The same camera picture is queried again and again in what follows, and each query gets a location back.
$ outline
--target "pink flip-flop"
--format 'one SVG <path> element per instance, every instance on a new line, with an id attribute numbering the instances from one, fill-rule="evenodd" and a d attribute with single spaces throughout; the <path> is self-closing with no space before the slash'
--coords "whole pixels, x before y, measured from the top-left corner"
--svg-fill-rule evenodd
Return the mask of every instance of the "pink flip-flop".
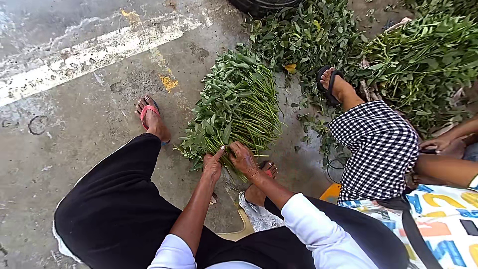
<path id="1" fill-rule="evenodd" d="M 145 105 L 145 106 L 143 107 L 143 110 L 141 111 L 141 116 L 140 116 L 141 123 L 143 124 L 143 127 L 144 127 L 146 130 L 148 130 L 148 126 L 144 123 L 144 120 L 143 120 L 143 119 L 144 119 L 144 117 L 146 116 L 146 112 L 147 112 L 148 110 L 152 110 L 154 113 L 158 114 L 159 117 L 161 117 L 161 115 L 159 114 L 158 104 L 156 103 L 155 100 L 153 100 L 153 102 L 154 102 L 154 106 L 155 106 L 155 107 L 152 106 L 152 105 Z M 170 141 L 171 141 L 171 139 L 169 139 L 169 141 L 167 141 L 167 142 L 161 142 L 161 145 L 164 146 L 164 145 L 168 144 Z"/>

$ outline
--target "hand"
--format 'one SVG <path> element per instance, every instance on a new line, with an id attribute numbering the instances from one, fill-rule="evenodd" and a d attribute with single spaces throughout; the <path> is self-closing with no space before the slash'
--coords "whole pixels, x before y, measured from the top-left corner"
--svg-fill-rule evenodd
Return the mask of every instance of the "hand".
<path id="1" fill-rule="evenodd" d="M 219 159 L 224 154 L 225 148 L 226 146 L 222 145 L 214 156 L 209 153 L 204 156 L 204 168 L 203 174 L 201 176 L 202 179 L 211 179 L 213 184 L 217 182 L 221 176 L 222 168 L 222 164 L 219 162 Z"/>
<path id="2" fill-rule="evenodd" d="M 236 155 L 236 157 L 234 157 L 232 153 L 229 154 L 229 159 L 231 159 L 232 164 L 237 170 L 243 173 L 248 179 L 259 173 L 259 168 L 257 167 L 254 155 L 246 146 L 241 142 L 236 141 L 232 142 L 229 147 Z"/>
<path id="3" fill-rule="evenodd" d="M 436 146 L 436 152 L 440 153 L 441 151 L 445 150 L 453 142 L 453 140 L 454 139 L 448 138 L 445 135 L 441 135 L 437 138 L 423 141 L 420 144 L 420 148 L 424 149 L 428 146 Z"/>

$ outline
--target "black pants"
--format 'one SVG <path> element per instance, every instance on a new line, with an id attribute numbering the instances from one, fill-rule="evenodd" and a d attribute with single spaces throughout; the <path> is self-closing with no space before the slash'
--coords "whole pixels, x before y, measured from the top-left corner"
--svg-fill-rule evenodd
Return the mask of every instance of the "black pants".
<path id="1" fill-rule="evenodd" d="M 89 171 L 59 204 L 54 229 L 70 251 L 91 268 L 147 268 L 181 213 L 151 182 L 160 149 L 160 139 L 152 134 L 134 138 Z M 407 267 L 403 243 L 380 221 L 352 209 L 309 200 L 342 226 L 379 268 Z M 265 206 L 282 217 L 269 199 Z M 263 269 L 314 268 L 311 252 L 287 227 L 254 233 L 238 242 L 203 227 L 197 267 L 231 260 Z"/>

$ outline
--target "colorful printed fabric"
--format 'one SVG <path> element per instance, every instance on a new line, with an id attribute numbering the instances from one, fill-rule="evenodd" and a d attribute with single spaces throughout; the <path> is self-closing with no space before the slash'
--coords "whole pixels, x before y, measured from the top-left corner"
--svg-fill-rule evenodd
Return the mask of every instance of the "colorful printed fabric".
<path id="1" fill-rule="evenodd" d="M 478 268 L 478 192 L 419 185 L 407 194 L 407 199 L 425 243 L 443 268 Z M 405 234 L 401 211 L 370 200 L 346 201 L 339 205 L 382 221 L 405 244 L 411 268 L 425 269 Z"/>

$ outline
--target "tire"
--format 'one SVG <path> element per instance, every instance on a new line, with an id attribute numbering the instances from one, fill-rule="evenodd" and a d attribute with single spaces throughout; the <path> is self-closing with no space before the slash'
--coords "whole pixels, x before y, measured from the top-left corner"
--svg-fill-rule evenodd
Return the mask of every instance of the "tire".
<path id="1" fill-rule="evenodd" d="M 285 7 L 293 7 L 301 0 L 229 0 L 238 10 L 250 14 L 253 18 L 265 17 L 270 12 L 280 11 Z"/>

